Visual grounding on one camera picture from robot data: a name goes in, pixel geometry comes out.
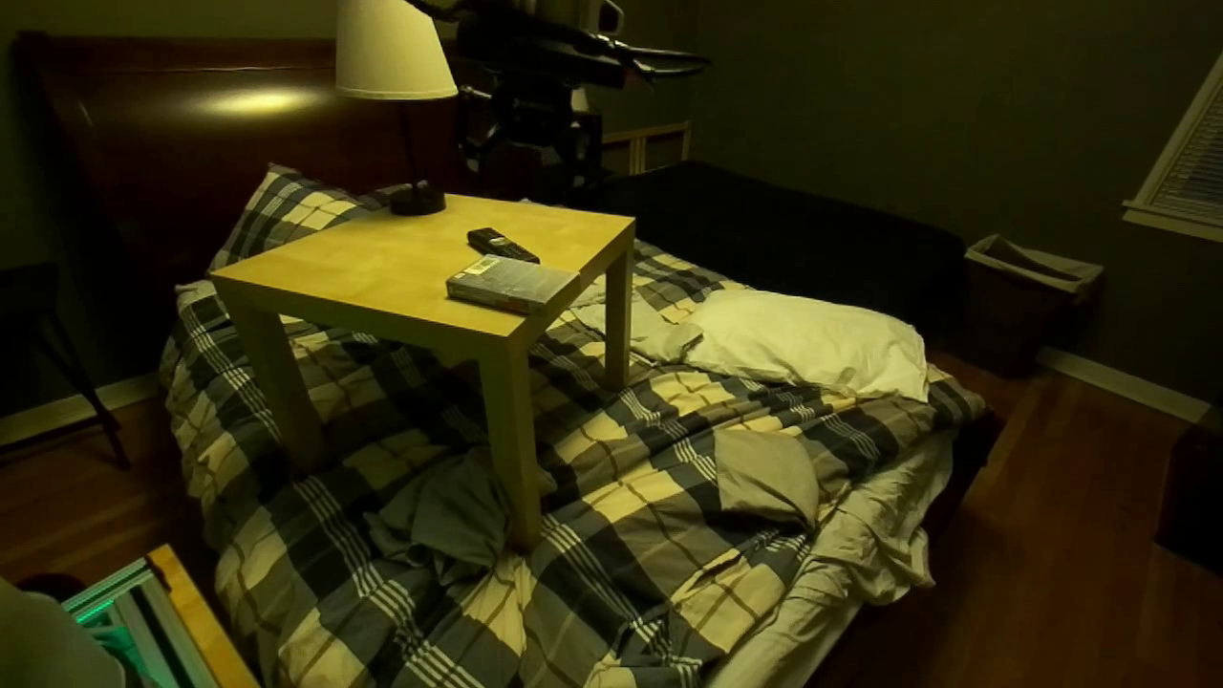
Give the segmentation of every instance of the wooden floor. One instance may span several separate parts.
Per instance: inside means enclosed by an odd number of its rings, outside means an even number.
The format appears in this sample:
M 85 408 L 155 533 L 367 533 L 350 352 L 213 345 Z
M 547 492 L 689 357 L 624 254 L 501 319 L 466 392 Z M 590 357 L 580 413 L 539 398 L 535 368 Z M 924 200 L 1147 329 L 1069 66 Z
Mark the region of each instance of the wooden floor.
M 820 686 L 1223 686 L 1223 577 L 1153 545 L 1186 426 L 1054 376 L 949 368 L 1009 418 L 1006 436 L 956 516 L 939 590 L 864 618 Z M 124 421 L 134 471 L 94 427 L 0 456 L 0 577 L 94 581 L 163 540 L 205 563 L 155 407 Z

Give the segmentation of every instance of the wooden headboard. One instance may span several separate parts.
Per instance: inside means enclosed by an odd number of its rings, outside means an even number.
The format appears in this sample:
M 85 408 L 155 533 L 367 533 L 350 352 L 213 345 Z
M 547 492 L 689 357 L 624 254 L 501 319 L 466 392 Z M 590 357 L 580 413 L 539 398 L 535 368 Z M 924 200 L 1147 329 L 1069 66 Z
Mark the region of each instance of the wooden headboard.
M 198 280 L 268 159 L 354 196 L 461 189 L 455 105 L 359 105 L 325 37 L 19 34 L 17 61 L 144 280 Z

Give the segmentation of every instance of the wall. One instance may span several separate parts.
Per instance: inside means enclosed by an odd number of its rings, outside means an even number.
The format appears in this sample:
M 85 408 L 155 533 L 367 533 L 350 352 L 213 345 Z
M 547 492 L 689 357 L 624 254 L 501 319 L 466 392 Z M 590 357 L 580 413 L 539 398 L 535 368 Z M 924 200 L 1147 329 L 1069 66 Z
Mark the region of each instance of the wall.
M 624 5 L 629 10 L 626 37 L 692 41 L 692 5 Z M 19 32 L 325 37 L 334 34 L 334 0 L 4 0 L 0 41 L 10 45 Z M 136 298 L 124 247 L 82 201 L 74 170 L 50 158 L 50 129 L 37 124 L 10 61 L 4 61 L 0 94 L 0 264 L 62 264 L 62 319 L 94 381 L 150 376 L 163 333 Z M 608 129 L 689 113 L 685 89 L 600 92 L 598 105 L 608 107 Z M 26 345 L 4 339 L 0 413 L 68 392 Z
M 1223 51 L 1223 5 L 708 0 L 699 51 L 697 158 L 1098 261 L 1099 301 L 1061 345 L 1223 391 L 1223 243 L 1120 222 Z

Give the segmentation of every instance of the plaid blanket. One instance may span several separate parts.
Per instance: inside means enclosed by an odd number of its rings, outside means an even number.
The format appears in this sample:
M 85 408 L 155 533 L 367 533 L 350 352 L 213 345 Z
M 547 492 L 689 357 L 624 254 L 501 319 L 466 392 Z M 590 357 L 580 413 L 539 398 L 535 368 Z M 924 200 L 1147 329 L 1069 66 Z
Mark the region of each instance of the plaid blanket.
M 671 320 L 733 288 L 651 243 L 634 271 Z M 471 372 L 363 333 L 287 333 L 336 456 L 298 480 L 209 284 L 178 289 L 163 352 L 219 598 L 276 686 L 697 686 L 775 612 L 864 478 L 981 408 L 956 381 L 927 407 L 834 408 L 810 386 L 642 357 L 608 392 L 605 339 L 567 315 L 533 352 L 541 542 L 501 554 Z

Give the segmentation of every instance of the white pillow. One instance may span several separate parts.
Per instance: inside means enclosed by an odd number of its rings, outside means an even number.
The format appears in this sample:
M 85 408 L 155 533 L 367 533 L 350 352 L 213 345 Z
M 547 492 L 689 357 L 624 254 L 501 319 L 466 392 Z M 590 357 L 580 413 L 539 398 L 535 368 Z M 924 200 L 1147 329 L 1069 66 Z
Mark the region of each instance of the white pillow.
M 773 289 L 715 289 L 697 315 L 689 368 L 770 381 L 810 381 L 834 392 L 902 392 L 927 403 L 924 339 L 912 324 Z

